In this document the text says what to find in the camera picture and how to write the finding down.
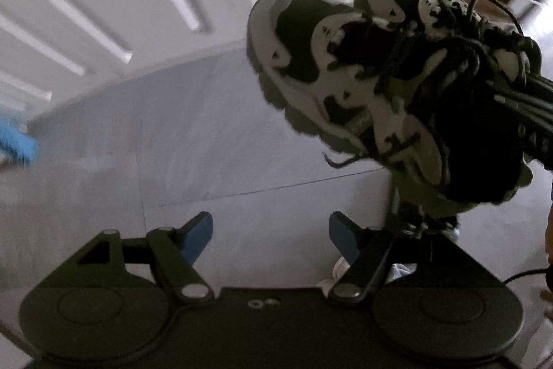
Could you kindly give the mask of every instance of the shoe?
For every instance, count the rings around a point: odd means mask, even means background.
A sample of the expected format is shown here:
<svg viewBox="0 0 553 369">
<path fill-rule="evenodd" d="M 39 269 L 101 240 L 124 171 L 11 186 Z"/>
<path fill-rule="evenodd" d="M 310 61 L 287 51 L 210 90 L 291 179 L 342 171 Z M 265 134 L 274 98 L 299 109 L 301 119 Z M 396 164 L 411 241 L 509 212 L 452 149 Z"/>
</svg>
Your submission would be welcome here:
<svg viewBox="0 0 553 369">
<path fill-rule="evenodd" d="M 417 26 L 330 0 L 258 0 L 247 51 L 267 101 L 296 130 L 353 149 L 345 163 L 370 157 L 389 167 L 402 198 L 429 214 L 510 198 L 526 166 L 511 139 L 518 120 L 502 116 L 486 84 L 486 49 Z"/>
<path fill-rule="evenodd" d="M 515 24 L 516 19 L 505 11 Z M 355 6 L 387 22 L 390 29 L 414 21 L 418 31 L 429 39 L 461 36 L 486 46 L 486 52 L 497 61 L 499 70 L 510 81 L 524 78 L 526 72 L 539 74 L 541 52 L 537 43 L 525 37 L 522 29 L 509 33 L 490 24 L 474 11 L 478 0 L 467 4 L 463 0 L 355 0 Z"/>
</svg>

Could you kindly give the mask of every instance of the silver bolt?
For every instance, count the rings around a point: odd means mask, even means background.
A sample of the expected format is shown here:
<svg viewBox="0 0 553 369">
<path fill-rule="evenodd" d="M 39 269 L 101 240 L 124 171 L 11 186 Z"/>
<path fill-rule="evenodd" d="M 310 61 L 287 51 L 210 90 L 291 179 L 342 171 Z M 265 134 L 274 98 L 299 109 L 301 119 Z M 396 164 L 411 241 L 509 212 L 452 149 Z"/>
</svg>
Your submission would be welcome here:
<svg viewBox="0 0 553 369">
<path fill-rule="evenodd" d="M 259 299 L 253 299 L 248 302 L 248 306 L 254 310 L 261 310 L 265 306 L 265 302 Z"/>
<path fill-rule="evenodd" d="M 209 288 L 201 283 L 190 283 L 180 290 L 184 297 L 189 299 L 203 299 L 209 294 Z"/>
<path fill-rule="evenodd" d="M 353 299 L 361 294 L 361 289 L 353 283 L 339 283 L 332 291 L 338 297 L 344 297 L 345 299 Z"/>
<path fill-rule="evenodd" d="M 269 297 L 268 299 L 265 299 L 265 305 L 280 305 L 280 300 L 276 297 Z"/>
</svg>

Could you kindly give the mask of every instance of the finger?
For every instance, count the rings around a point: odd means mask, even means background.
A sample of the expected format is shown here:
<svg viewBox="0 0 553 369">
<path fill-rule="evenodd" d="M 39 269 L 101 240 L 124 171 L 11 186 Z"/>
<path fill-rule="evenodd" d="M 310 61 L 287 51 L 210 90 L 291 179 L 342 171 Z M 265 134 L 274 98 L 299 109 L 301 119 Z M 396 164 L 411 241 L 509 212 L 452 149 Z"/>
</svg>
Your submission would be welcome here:
<svg viewBox="0 0 553 369">
<path fill-rule="evenodd" d="M 544 300 L 547 300 L 548 302 L 553 302 L 553 293 L 551 291 L 546 290 L 546 289 L 544 289 L 540 293 L 540 297 Z"/>
</svg>

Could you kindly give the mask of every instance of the blue brush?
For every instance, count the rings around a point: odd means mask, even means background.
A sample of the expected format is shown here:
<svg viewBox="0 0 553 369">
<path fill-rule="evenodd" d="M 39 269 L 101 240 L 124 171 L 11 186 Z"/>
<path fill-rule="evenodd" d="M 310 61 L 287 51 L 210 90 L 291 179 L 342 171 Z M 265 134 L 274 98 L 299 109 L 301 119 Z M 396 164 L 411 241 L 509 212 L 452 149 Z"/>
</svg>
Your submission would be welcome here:
<svg viewBox="0 0 553 369">
<path fill-rule="evenodd" d="M 28 165 L 37 159 L 38 143 L 15 127 L 0 122 L 0 151 L 9 161 Z"/>
</svg>

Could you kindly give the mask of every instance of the gray tile floor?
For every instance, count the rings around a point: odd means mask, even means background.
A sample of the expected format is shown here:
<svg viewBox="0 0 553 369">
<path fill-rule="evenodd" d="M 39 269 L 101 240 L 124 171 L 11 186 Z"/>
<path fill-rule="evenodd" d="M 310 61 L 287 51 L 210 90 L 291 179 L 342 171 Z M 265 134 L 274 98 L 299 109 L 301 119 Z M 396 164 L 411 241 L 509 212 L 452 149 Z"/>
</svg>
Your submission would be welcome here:
<svg viewBox="0 0 553 369">
<path fill-rule="evenodd" d="M 243 50 L 112 86 L 31 133 L 39 161 L 0 172 L 0 320 L 16 331 L 24 294 L 106 228 L 143 236 L 207 210 L 215 235 L 197 268 L 211 284 L 306 286 L 338 257 L 332 211 L 384 218 L 388 172 L 327 166 L 326 146 L 265 103 Z M 502 278 L 545 264 L 551 175 L 533 170 L 513 200 L 461 218 L 461 245 Z M 530 325 L 544 308 L 537 286 L 515 286 Z"/>
</svg>

